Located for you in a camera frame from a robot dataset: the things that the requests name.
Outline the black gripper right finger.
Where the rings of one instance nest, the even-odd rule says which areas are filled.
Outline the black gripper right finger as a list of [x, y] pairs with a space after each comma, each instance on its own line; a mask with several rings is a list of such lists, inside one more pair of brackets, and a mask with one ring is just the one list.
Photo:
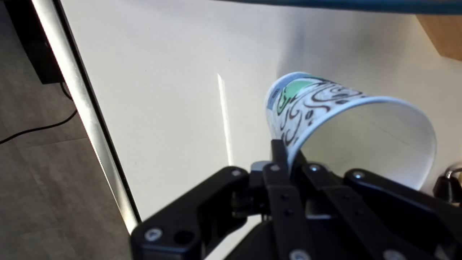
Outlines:
[[348, 229], [358, 251], [370, 258], [462, 260], [462, 208], [432, 197], [366, 169], [344, 177], [302, 153], [293, 176], [302, 193], [318, 199]]

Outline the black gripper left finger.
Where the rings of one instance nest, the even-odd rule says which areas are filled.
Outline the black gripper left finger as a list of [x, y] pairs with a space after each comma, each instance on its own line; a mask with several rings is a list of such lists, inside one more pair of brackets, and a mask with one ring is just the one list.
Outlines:
[[253, 215], [263, 221], [226, 260], [315, 260], [288, 148], [275, 140], [272, 153], [273, 158], [257, 170], [220, 169], [140, 222], [130, 235], [133, 260], [205, 260]]

